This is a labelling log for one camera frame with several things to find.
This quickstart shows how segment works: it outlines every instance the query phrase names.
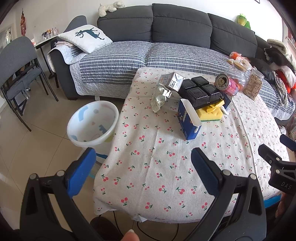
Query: white stuffed dog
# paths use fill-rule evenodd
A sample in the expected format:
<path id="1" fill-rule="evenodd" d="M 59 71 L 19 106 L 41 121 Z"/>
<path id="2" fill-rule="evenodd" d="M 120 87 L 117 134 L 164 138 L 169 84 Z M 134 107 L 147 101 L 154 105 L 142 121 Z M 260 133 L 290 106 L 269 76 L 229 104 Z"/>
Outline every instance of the white stuffed dog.
<path id="1" fill-rule="evenodd" d="M 124 8 L 124 3 L 123 1 L 117 1 L 113 4 L 107 4 L 107 5 L 102 5 L 100 3 L 100 7 L 98 8 L 98 11 L 99 11 L 99 17 L 104 17 L 106 16 L 106 11 L 109 11 L 109 12 L 114 12 L 116 11 L 118 8 Z"/>

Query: tile floor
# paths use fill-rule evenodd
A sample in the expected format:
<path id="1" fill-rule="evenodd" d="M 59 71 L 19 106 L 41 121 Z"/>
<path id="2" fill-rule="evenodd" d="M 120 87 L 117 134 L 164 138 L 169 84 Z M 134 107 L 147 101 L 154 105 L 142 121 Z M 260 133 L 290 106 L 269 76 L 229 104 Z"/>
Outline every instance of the tile floor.
<path id="1" fill-rule="evenodd" d="M 94 101 L 94 98 L 69 101 L 63 91 L 54 88 L 59 99 L 56 102 L 51 93 L 47 96 L 39 82 L 32 83 L 23 119 L 32 129 L 29 132 L 18 120 L 12 110 L 6 106 L 0 119 L 0 207 L 1 213 L 9 225 L 19 228 L 20 209 L 23 193 L 29 175 L 37 173 L 40 177 L 54 175 L 60 169 L 66 169 L 76 160 L 81 149 L 67 138 L 66 127 L 72 114 L 81 106 Z M 113 102 L 119 110 L 123 100 L 105 98 Z M 91 221 L 93 212 L 92 189 L 94 180 L 87 178 L 80 193 L 73 199 L 84 215 Z M 62 216 L 53 195 L 50 195 L 54 210 L 62 227 L 70 229 Z M 116 219 L 122 233 L 133 228 L 141 241 L 152 241 L 137 228 L 136 222 L 123 212 L 116 211 Z M 114 224 L 113 212 L 103 214 Z M 196 223 L 180 224 L 176 241 L 184 240 Z M 140 228 L 150 236 L 170 241 L 176 233 L 176 224 L 146 221 Z"/>

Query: sofa backrest cushion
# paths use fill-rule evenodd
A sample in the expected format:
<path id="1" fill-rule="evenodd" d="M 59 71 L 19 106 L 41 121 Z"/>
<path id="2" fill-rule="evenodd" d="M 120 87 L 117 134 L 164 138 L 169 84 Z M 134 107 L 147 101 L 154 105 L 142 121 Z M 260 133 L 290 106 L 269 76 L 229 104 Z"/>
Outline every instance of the sofa backrest cushion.
<path id="1" fill-rule="evenodd" d="M 152 4 L 153 42 L 210 48 L 212 23 L 201 11 L 171 4 Z"/>
<path id="2" fill-rule="evenodd" d="M 151 42 L 152 6 L 119 8 L 98 18 L 98 28 L 113 42 L 139 40 Z"/>
<path id="3" fill-rule="evenodd" d="M 252 30 L 213 14 L 209 17 L 213 25 L 211 49 L 225 55 L 235 51 L 242 56 L 255 57 L 257 41 Z"/>
<path id="4" fill-rule="evenodd" d="M 267 62 L 266 55 L 264 53 L 265 48 L 270 48 L 270 45 L 262 38 L 259 36 L 255 35 L 256 40 L 257 40 L 257 50 L 255 54 L 255 58 L 262 59 L 265 62 Z"/>

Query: paper carton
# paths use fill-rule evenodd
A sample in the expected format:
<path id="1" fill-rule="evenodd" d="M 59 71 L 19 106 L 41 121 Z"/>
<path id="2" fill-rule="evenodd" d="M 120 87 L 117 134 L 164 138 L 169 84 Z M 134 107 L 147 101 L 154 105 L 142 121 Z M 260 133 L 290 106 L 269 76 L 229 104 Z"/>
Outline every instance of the paper carton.
<path id="1" fill-rule="evenodd" d="M 176 72 L 172 72 L 169 74 L 163 74 L 159 78 L 159 83 L 165 85 L 170 90 L 179 91 L 181 84 L 184 80 L 184 77 L 177 74 Z"/>
<path id="2" fill-rule="evenodd" d="M 187 99 L 181 99 L 178 108 L 178 120 L 186 140 L 195 139 L 202 123 Z"/>

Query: deer print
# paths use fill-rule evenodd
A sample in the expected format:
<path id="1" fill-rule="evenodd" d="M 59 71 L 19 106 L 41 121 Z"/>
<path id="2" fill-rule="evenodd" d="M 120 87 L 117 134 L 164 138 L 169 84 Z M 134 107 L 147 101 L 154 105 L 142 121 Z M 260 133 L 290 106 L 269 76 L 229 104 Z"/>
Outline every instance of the deer print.
<path id="1" fill-rule="evenodd" d="M 93 28 L 91 28 L 91 29 L 87 29 L 87 30 L 80 30 L 79 32 L 76 32 L 76 33 L 75 33 L 75 36 L 76 36 L 76 37 L 83 38 L 83 36 L 84 36 L 83 33 L 88 33 L 89 35 L 93 36 L 93 37 L 96 38 L 96 39 L 97 39 L 97 38 L 101 39 L 101 38 L 99 37 L 100 33 L 99 33 L 99 34 L 95 34 L 95 33 L 94 33 L 95 31 L 97 31 L 97 30 L 93 30 Z"/>

